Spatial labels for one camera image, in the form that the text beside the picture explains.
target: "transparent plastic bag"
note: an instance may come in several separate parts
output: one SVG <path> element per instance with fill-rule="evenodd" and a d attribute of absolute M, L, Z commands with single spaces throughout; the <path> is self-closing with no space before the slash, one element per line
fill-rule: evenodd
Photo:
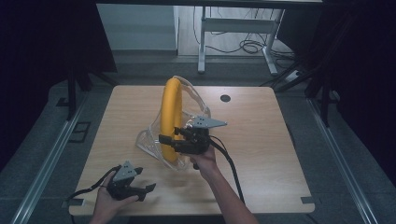
<path fill-rule="evenodd" d="M 183 77 L 174 76 L 181 83 L 182 90 L 182 125 L 187 125 L 188 122 L 197 116 L 210 118 L 210 109 L 202 100 L 201 96 L 191 85 L 191 83 Z M 174 162 L 167 161 L 163 157 L 161 143 L 159 141 L 161 125 L 161 109 L 157 118 L 143 130 L 136 137 L 136 145 L 147 152 L 149 155 L 161 161 L 165 166 L 173 170 L 185 170 L 190 163 L 188 157 L 177 154 L 177 159 Z"/>

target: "hand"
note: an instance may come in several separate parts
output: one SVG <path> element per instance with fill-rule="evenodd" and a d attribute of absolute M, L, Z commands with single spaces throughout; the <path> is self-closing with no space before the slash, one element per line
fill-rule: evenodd
<path fill-rule="evenodd" d="M 106 189 L 106 186 L 115 173 L 116 172 L 114 171 L 111 172 L 105 179 L 102 187 L 99 188 L 95 209 L 93 211 L 93 216 L 90 223 L 107 223 L 121 210 L 122 207 L 129 203 L 134 203 L 139 199 L 137 195 L 126 198 L 122 201 L 117 201 L 111 197 Z"/>
<path fill-rule="evenodd" d="M 209 146 L 207 151 L 201 155 L 187 154 L 190 157 L 192 163 L 196 163 L 199 166 L 201 176 L 206 180 L 210 181 L 210 177 L 214 174 L 219 173 L 219 167 L 216 164 L 215 149 Z"/>

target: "person's arm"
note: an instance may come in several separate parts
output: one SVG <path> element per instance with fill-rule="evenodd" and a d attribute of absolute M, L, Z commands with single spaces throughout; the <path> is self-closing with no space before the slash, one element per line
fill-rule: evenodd
<path fill-rule="evenodd" d="M 215 150 L 209 147 L 202 155 L 189 155 L 198 164 L 201 176 L 207 181 L 219 204 L 227 224 L 258 224 L 259 222 L 242 203 L 216 164 Z"/>
<path fill-rule="evenodd" d="M 129 203 L 136 202 L 139 199 L 136 195 L 122 201 L 113 199 L 108 193 L 106 186 L 114 174 L 114 171 L 110 173 L 101 188 L 98 190 L 95 209 L 93 210 L 93 215 L 90 221 L 91 224 L 107 223 L 121 210 L 122 207 Z"/>

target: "white desk frame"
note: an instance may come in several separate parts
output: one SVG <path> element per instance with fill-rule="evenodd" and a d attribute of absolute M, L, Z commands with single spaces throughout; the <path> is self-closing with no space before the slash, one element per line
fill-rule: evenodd
<path fill-rule="evenodd" d="M 284 9 L 279 10 L 278 15 L 273 21 L 268 20 L 246 20 L 246 19 L 219 19 L 207 18 L 206 7 L 202 7 L 202 24 L 201 24 L 201 43 L 198 52 L 198 73 L 205 72 L 205 33 L 206 32 L 232 32 L 232 33 L 255 33 L 255 34 L 269 34 L 267 46 L 262 49 L 265 61 L 267 61 L 268 68 L 271 75 L 276 76 L 277 70 L 271 56 L 271 48 L 274 44 L 277 29 L 279 28 L 280 20 Z"/>

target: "yellow curved object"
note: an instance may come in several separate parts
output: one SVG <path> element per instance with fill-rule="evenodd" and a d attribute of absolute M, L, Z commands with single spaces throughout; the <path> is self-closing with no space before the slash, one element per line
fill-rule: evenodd
<path fill-rule="evenodd" d="M 162 135 L 170 136 L 172 139 L 180 139 L 180 136 L 175 136 L 175 127 L 181 128 L 181 83 L 172 77 L 170 78 L 163 89 L 163 103 L 161 106 L 161 127 L 160 133 Z M 168 146 L 161 144 L 161 151 L 163 157 L 170 162 L 177 160 L 177 153 Z"/>

